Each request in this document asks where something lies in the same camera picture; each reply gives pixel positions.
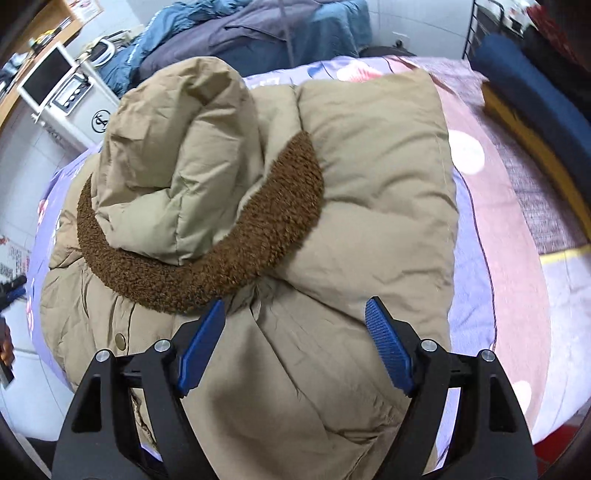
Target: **yellow strip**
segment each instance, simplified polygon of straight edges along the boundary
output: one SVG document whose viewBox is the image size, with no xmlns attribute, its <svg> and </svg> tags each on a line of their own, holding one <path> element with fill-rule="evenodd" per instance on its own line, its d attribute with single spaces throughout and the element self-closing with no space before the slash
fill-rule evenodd
<svg viewBox="0 0 591 480">
<path fill-rule="evenodd" d="M 486 83 L 482 85 L 482 94 L 485 100 L 485 112 L 500 120 L 521 146 L 537 161 L 540 168 L 549 176 L 554 187 L 573 209 L 587 238 L 591 239 L 591 210 L 562 162 L 544 140 L 526 126 L 517 113 L 508 107 Z"/>
<path fill-rule="evenodd" d="M 569 258 L 582 257 L 583 255 L 591 254 L 591 245 L 587 244 L 580 248 L 569 248 L 561 252 L 553 254 L 540 255 L 540 263 L 542 265 L 548 265 L 555 262 L 567 260 Z"/>
</svg>

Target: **black circular logo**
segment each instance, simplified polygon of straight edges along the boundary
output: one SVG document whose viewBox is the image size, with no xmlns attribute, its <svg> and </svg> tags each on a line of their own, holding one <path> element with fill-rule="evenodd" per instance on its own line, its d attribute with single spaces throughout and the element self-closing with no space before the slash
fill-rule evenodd
<svg viewBox="0 0 591 480">
<path fill-rule="evenodd" d="M 107 110 L 99 110 L 95 113 L 94 117 L 92 117 L 92 129 L 98 134 L 105 133 L 107 130 L 107 125 L 109 125 L 110 118 L 110 112 Z"/>
</svg>

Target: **white polka dot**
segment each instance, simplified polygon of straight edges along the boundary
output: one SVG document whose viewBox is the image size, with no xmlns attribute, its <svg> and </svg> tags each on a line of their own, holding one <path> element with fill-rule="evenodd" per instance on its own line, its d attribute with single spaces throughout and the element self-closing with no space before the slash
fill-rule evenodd
<svg viewBox="0 0 591 480">
<path fill-rule="evenodd" d="M 449 131 L 449 146 L 456 168 L 466 175 L 474 175 L 484 168 L 484 149 L 471 135 L 458 130 Z"/>
<path fill-rule="evenodd" d="M 525 380 L 519 380 L 511 385 L 513 387 L 513 391 L 515 392 L 515 396 L 517 397 L 517 401 L 519 402 L 519 406 L 523 413 L 527 411 L 530 407 L 531 402 L 531 387 L 530 384 L 527 383 Z"/>
</svg>

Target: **silver screw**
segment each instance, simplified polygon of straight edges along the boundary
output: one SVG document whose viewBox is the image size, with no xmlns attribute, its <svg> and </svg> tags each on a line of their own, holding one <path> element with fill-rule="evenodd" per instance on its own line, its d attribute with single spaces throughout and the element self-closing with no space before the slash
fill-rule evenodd
<svg viewBox="0 0 591 480">
<path fill-rule="evenodd" d="M 494 362 L 496 355 L 491 352 L 490 350 L 483 350 L 482 353 L 480 354 L 480 356 L 486 361 L 486 362 Z"/>
<path fill-rule="evenodd" d="M 111 353 L 108 350 L 101 350 L 99 353 L 96 354 L 96 359 L 99 362 L 104 362 L 111 356 Z"/>
<path fill-rule="evenodd" d="M 421 347 L 426 352 L 434 352 L 437 350 L 437 344 L 433 342 L 433 340 L 423 340 L 421 342 Z"/>
<path fill-rule="evenodd" d="M 157 352 L 165 352 L 170 348 L 170 342 L 168 340 L 159 340 L 154 345 L 154 350 Z"/>
</svg>

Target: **brown fleece collar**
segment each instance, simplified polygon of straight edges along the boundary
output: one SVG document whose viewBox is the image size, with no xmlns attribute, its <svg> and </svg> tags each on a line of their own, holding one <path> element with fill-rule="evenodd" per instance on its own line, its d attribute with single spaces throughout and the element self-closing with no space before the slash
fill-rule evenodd
<svg viewBox="0 0 591 480">
<path fill-rule="evenodd" d="M 320 216 L 324 182 L 306 132 L 279 154 L 230 233 L 195 262 L 177 267 L 112 248 L 95 218 L 90 179 L 78 201 L 78 242 L 92 272 L 114 292 L 158 312 L 190 312 L 235 293 L 277 265 Z"/>
</svg>

